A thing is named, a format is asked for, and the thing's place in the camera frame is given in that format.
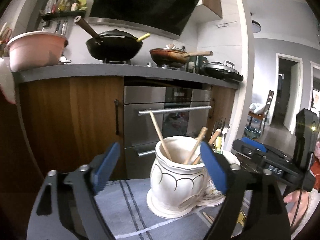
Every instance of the spice rack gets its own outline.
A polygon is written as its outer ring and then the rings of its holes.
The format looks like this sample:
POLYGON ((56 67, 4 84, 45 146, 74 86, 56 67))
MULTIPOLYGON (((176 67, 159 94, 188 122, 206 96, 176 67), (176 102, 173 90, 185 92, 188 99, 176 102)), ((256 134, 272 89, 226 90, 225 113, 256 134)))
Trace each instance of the spice rack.
POLYGON ((55 19, 61 18, 61 17, 76 17, 78 15, 84 18, 85 14, 86 14, 86 11, 77 10, 77 11, 41 14, 41 18, 44 22, 49 22, 49 21, 54 21, 55 19))

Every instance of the pink bowl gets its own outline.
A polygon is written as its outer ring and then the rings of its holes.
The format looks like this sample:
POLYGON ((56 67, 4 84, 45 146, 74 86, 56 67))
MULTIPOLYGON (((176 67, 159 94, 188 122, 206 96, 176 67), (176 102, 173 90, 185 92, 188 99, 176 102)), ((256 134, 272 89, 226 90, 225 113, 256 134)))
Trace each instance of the pink bowl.
POLYGON ((60 34, 49 32, 29 32, 15 36, 7 44, 11 70, 57 65, 66 40, 60 34))

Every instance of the chair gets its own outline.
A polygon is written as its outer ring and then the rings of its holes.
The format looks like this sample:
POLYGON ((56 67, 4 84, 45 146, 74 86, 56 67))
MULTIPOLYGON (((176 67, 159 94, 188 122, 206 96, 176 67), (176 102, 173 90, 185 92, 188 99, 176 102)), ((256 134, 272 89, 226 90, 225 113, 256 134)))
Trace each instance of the chair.
POLYGON ((262 132, 264 131, 264 127, 266 125, 266 119, 267 119, 267 116, 268 116, 268 113, 269 113, 269 108, 270 108, 271 101, 273 99, 274 93, 275 93, 274 91, 269 90, 269 94, 268 94, 268 98, 267 98, 267 101, 266 101, 266 105, 265 105, 265 107, 263 109, 263 113, 262 114, 255 114, 254 112, 249 111, 248 115, 251 117, 250 118, 250 122, 249 122, 249 126, 251 125, 252 118, 256 118, 256 119, 260 120, 259 130, 261 130, 262 121, 264 121, 262 132))

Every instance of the cable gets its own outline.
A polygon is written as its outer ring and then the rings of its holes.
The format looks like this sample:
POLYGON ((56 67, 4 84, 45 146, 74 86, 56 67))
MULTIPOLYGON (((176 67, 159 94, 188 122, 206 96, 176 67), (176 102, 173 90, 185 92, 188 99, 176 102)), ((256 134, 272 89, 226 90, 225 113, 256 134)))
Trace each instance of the cable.
POLYGON ((291 226, 290 226, 290 229, 292 230, 293 229, 293 225, 294 225, 294 222, 297 218, 297 215, 298 215, 298 211, 299 211, 299 206, 300 206, 300 202, 301 202, 301 196, 302 196, 302 192, 303 192, 303 186, 304 186, 304 182, 305 182, 305 178, 307 177, 307 173, 309 172, 309 170, 304 174, 303 176, 303 180, 302 180, 302 184, 301 184, 301 189, 300 189, 300 194, 299 194, 299 199, 298 199, 298 205, 297 205, 297 209, 294 213, 294 217, 293 217, 293 220, 292 220, 292 223, 291 223, 291 226))

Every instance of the blue bowl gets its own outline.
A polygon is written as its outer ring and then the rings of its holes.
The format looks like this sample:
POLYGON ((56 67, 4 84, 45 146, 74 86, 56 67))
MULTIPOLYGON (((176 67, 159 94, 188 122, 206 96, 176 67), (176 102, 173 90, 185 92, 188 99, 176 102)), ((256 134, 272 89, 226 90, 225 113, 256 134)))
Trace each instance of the blue bowl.
POLYGON ((257 128, 247 125, 244 128, 244 135, 250 139, 258 139, 261 136, 261 131, 257 128))

